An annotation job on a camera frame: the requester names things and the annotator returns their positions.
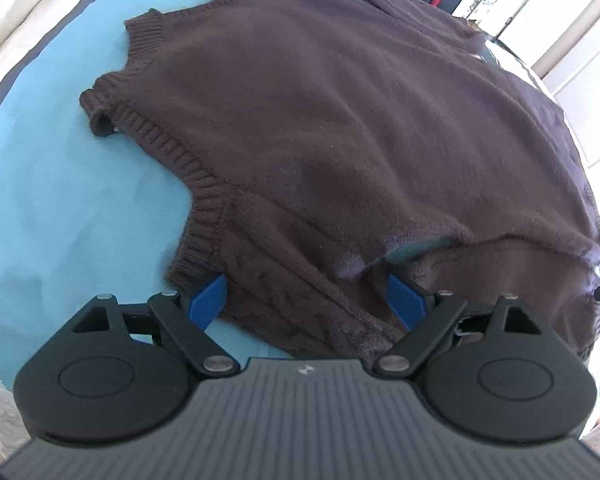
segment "white wall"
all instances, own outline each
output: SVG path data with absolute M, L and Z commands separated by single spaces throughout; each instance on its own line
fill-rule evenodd
M 524 0 L 498 0 L 480 22 L 496 34 Z M 530 0 L 500 39 L 527 64 L 535 63 L 591 0 Z

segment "ribbed armhole trim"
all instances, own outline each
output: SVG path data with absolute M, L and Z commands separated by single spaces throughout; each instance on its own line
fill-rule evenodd
M 179 177 L 193 194 L 193 207 L 166 276 L 181 290 L 189 288 L 214 268 L 212 257 L 218 254 L 219 232 L 230 205 L 229 188 L 202 168 L 179 141 L 130 107 L 117 106 L 111 121 Z
M 136 18 L 126 20 L 125 28 L 129 36 L 129 51 L 125 69 L 140 70 L 164 43 L 162 15 L 157 10 L 150 9 Z

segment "ribbed hem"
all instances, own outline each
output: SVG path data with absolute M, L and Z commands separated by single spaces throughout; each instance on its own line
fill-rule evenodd
M 108 117 L 109 102 L 92 88 L 80 94 L 80 106 L 89 118 L 89 127 L 94 135 L 106 137 L 113 133 L 114 127 Z
M 218 254 L 219 234 L 230 206 L 229 189 L 202 168 L 180 142 L 126 105 L 113 111 L 111 121 L 193 193 L 193 207 L 166 276 L 179 289 L 189 288 L 208 276 L 209 270 L 218 270 L 214 255 Z

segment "gray ribbed plate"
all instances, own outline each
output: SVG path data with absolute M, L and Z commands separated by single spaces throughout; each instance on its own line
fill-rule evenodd
M 72 449 L 34 440 L 9 480 L 600 479 L 574 439 L 489 446 L 443 425 L 412 386 L 358 361 L 252 359 L 205 381 L 174 420 L 132 442 Z

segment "white door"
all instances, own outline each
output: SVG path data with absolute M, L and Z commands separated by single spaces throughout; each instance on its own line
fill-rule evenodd
M 508 18 L 516 16 L 500 39 L 522 61 L 532 66 L 574 22 L 592 0 L 497 0 L 480 20 L 480 28 L 497 34 Z
M 543 79 L 591 168 L 600 161 L 600 19 Z

